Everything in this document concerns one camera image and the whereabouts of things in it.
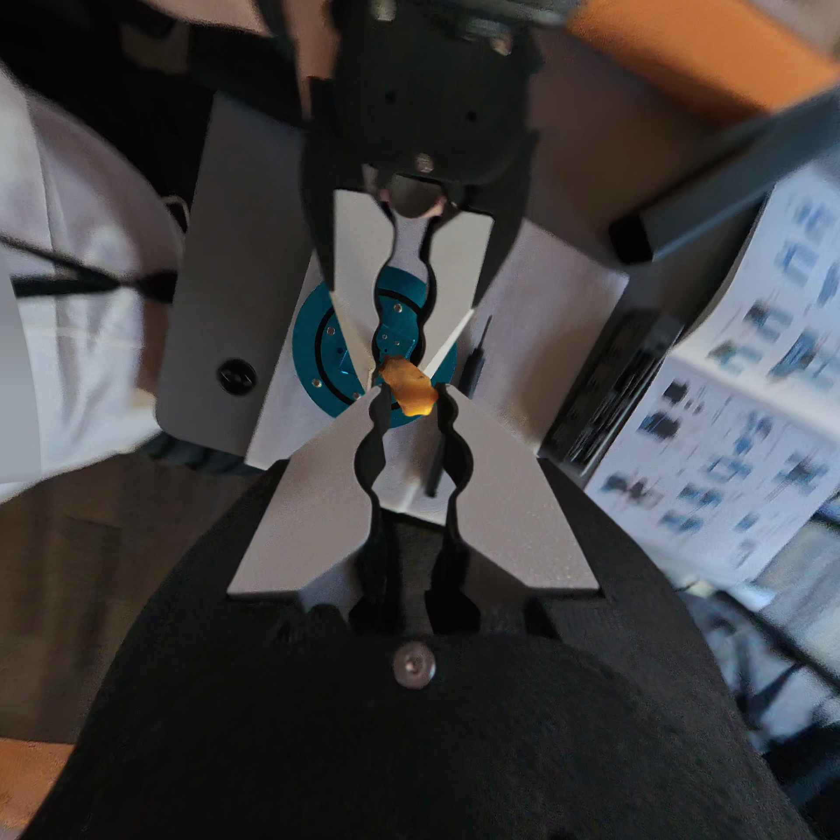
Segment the person's left hand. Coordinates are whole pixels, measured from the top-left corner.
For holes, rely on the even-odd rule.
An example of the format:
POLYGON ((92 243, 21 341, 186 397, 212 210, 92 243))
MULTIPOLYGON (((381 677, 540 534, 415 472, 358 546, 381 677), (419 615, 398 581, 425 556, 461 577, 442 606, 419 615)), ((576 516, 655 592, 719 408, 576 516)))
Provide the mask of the person's left hand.
POLYGON ((312 113, 311 83, 332 77, 340 33, 330 1, 284 1, 287 32, 295 52, 297 86, 304 119, 312 113))

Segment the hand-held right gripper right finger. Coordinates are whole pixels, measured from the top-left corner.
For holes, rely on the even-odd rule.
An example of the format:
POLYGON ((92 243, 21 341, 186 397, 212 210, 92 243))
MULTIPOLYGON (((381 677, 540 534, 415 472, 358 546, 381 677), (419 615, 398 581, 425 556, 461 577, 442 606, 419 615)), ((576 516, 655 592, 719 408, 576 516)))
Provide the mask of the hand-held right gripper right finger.
POLYGON ((600 585, 537 456, 452 385, 438 387, 443 470, 454 484, 427 591, 447 605, 515 610, 600 585))

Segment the person's white garment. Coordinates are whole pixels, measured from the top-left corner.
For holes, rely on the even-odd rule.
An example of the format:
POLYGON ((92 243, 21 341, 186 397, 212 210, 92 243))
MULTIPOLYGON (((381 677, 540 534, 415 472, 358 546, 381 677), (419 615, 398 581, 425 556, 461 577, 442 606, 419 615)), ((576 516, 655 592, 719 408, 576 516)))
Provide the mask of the person's white garment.
MULTIPOLYGON (((177 270, 183 234, 150 183, 84 122, 2 65, 2 235, 129 280, 177 270)), ((2 245, 12 275, 49 262, 2 245)), ((17 299, 15 350, 2 353, 2 502, 41 480, 126 454, 154 417, 169 305, 131 287, 17 299)))

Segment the black rectangular tube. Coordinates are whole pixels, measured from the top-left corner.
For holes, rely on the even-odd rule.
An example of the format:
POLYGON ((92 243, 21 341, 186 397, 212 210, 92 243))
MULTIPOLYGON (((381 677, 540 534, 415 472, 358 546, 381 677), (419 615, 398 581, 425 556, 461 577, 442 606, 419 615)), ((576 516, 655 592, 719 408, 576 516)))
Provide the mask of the black rectangular tube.
POLYGON ((615 256, 625 266, 668 256, 835 151, 838 140, 838 87, 723 130, 697 167, 610 223, 615 256))

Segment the open instruction manual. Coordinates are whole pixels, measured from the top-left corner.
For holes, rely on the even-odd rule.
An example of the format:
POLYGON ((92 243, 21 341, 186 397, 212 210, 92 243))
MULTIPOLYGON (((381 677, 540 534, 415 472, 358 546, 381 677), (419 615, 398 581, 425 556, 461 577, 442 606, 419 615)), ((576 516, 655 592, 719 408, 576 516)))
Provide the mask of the open instruction manual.
POLYGON ((759 576, 838 487, 838 166, 779 181, 584 485, 662 568, 759 576))

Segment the orange-handled screwdriver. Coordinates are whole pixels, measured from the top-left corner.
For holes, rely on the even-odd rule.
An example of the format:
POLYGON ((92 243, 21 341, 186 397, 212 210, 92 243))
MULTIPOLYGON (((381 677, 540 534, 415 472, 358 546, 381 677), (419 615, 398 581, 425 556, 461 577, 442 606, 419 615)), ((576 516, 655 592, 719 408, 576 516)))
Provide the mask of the orange-handled screwdriver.
POLYGON ((405 417, 431 414, 438 401, 438 391, 410 360, 400 355, 386 356, 380 366, 380 376, 405 417))

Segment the orange cardboard box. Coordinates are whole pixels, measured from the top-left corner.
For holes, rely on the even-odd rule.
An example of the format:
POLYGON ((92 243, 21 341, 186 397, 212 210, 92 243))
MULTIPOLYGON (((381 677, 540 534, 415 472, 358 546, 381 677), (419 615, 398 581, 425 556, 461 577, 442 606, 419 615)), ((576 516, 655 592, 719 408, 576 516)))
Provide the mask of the orange cardboard box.
POLYGON ((776 114, 835 88, 838 60, 740 1, 589 1, 572 36, 719 124, 776 114))

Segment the small black screwdriver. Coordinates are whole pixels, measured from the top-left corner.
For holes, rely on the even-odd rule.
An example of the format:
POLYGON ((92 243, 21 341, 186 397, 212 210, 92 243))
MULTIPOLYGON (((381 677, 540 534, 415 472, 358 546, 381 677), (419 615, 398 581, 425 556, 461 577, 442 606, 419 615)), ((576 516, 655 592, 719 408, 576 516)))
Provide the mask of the small black screwdriver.
MULTIPOLYGON (((492 319, 493 316, 490 315, 480 335, 479 341, 476 347, 470 352, 467 360, 465 361, 464 367, 458 379, 458 390, 468 398, 472 398, 474 396, 478 381, 486 363, 484 343, 492 319)), ((444 473, 445 447, 445 438, 443 435, 440 435, 438 437, 433 462, 427 474, 424 486, 424 492, 426 497, 437 497, 440 480, 444 473)))

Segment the black screwdriver bit case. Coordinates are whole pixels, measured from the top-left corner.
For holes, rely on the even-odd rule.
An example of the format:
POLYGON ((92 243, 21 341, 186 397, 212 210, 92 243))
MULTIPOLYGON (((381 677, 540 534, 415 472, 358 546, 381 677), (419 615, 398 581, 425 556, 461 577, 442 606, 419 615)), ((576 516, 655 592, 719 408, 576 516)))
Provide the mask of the black screwdriver bit case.
POLYGON ((538 457, 582 486, 685 328, 684 321, 654 309, 622 315, 584 365, 538 457))

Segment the white foam sheet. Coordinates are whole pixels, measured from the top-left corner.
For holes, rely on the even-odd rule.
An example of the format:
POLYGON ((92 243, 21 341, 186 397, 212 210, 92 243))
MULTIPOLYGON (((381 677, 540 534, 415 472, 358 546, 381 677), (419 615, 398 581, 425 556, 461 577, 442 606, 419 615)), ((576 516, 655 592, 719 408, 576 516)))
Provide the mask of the white foam sheet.
MULTIPOLYGON (((526 221, 490 290, 455 345, 451 383, 481 343, 484 365, 474 402, 537 452, 595 340, 621 298, 627 277, 526 221)), ((288 459, 333 423, 322 407, 347 408, 324 382, 315 363, 298 376, 293 338, 298 314, 315 294, 316 306, 299 330, 313 356, 315 330, 329 309, 319 260, 311 256, 287 336, 245 461, 266 469, 288 459)), ((374 484, 384 508, 443 524, 455 488, 442 475, 435 497, 425 486, 438 446, 436 416, 416 417, 385 436, 385 469, 374 484)))

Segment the blue metal robot base part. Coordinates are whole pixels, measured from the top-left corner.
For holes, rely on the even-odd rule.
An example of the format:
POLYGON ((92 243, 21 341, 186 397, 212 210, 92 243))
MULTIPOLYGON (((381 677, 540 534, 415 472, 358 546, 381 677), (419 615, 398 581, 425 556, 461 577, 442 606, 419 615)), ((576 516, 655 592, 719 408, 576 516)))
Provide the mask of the blue metal robot base part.
MULTIPOLYGON (((375 290, 381 308, 377 360, 408 358, 419 336, 417 317, 427 286, 404 269, 387 266, 375 290)), ((330 417, 342 414, 362 393, 324 281, 310 292, 294 323, 292 358, 297 377, 316 406, 330 417)))

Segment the black drawstring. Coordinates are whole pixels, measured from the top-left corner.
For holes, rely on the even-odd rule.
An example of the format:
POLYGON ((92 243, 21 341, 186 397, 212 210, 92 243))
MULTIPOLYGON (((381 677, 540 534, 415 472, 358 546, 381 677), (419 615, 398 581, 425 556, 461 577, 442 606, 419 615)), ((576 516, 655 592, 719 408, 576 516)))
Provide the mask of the black drawstring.
POLYGON ((84 265, 68 255, 48 251, 5 234, 1 236, 1 243, 15 252, 47 261, 58 269, 58 273, 53 276, 12 275, 10 281, 17 299, 99 295, 131 287, 144 299, 164 305, 173 303, 178 279, 174 269, 122 280, 103 269, 84 265))

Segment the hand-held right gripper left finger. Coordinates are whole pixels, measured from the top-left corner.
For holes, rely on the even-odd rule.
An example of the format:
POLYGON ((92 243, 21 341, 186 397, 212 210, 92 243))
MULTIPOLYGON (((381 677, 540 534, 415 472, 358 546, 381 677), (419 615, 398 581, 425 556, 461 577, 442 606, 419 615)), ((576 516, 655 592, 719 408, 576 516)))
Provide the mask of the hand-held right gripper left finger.
POLYGON ((285 464, 227 588, 236 600, 292 600, 349 614, 381 602, 387 560, 374 484, 385 467, 391 391, 377 385, 285 464))

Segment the grey desk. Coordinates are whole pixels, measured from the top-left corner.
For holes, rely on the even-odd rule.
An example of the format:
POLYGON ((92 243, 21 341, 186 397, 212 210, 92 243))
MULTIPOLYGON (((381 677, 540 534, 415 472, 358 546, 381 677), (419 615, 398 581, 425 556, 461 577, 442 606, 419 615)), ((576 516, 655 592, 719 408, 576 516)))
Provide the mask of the grey desk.
MULTIPOLYGON (((531 111, 542 139, 526 221, 622 272, 607 225, 697 167, 717 132, 579 39, 562 31, 538 39, 544 67, 531 111)), ((301 148, 297 129, 215 97, 157 410, 177 438, 247 455, 312 257, 299 197, 301 148), (217 382, 217 367, 232 358, 257 372, 246 396, 217 382)), ((604 329, 634 308, 691 321, 727 275, 759 206, 650 265, 627 267, 604 329)))

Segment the round black desk button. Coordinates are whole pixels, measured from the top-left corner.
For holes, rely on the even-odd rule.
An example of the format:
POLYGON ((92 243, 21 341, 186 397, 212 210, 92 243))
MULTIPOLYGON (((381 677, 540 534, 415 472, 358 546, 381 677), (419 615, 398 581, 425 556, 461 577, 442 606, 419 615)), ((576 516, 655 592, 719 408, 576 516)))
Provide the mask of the round black desk button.
POLYGON ((223 361, 216 369, 216 379, 227 394, 236 397, 252 393, 258 384, 254 367, 239 358, 223 361))

